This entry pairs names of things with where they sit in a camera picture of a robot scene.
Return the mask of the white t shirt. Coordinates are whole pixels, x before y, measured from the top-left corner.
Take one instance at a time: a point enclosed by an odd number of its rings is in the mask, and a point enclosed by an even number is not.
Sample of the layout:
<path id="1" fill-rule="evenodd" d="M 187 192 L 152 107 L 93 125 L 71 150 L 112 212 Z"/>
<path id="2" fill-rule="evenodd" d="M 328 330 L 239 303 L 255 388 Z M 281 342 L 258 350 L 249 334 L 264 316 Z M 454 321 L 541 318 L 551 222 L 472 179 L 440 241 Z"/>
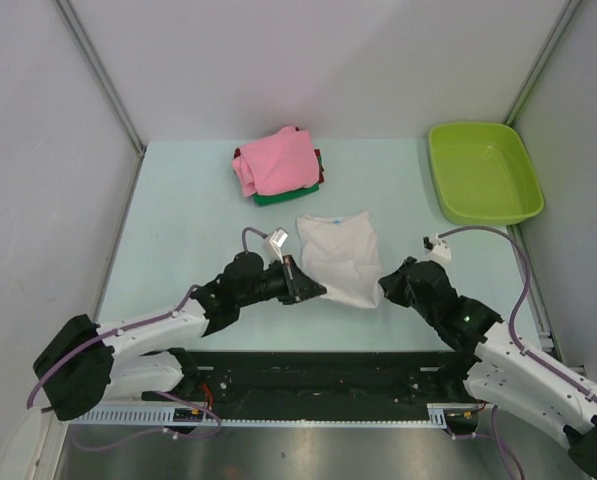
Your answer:
<path id="1" fill-rule="evenodd" d="M 326 288 L 323 297 L 354 308 L 376 308 L 382 298 L 378 281 L 383 267 L 369 213 L 304 215 L 296 225 L 303 270 Z"/>

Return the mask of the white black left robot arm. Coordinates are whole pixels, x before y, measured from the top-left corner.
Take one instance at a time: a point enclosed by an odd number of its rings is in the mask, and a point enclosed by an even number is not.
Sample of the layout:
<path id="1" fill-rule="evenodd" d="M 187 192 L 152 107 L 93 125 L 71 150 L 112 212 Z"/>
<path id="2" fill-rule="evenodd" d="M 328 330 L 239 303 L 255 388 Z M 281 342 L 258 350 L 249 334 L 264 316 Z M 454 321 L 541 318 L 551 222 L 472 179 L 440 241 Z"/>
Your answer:
<path id="1" fill-rule="evenodd" d="M 191 287 L 165 313 L 108 328 L 86 314 L 69 319 L 33 363 L 37 382 L 27 404 L 44 393 L 48 410 L 72 420 L 106 398 L 163 391 L 188 399 L 198 390 L 199 376 L 174 354 L 185 339 L 226 329 L 245 307 L 269 300 L 294 305 L 326 291 L 290 255 L 266 264 L 256 253 L 240 252 L 215 279 Z"/>

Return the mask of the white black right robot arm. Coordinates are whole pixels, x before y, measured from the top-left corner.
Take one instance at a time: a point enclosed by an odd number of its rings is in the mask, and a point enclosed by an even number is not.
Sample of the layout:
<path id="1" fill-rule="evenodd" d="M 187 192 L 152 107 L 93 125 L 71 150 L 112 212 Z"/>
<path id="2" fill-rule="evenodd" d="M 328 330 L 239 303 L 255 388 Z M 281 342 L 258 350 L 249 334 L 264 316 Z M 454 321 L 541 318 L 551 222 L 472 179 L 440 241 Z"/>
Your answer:
<path id="1" fill-rule="evenodd" d="M 597 479 L 597 383 L 515 339 L 497 312 L 458 294 L 436 262 L 409 257 L 379 285 L 386 300 L 415 310 L 447 345 L 468 356 L 467 368 L 439 376 L 447 399 L 469 395 L 534 425 Z"/>

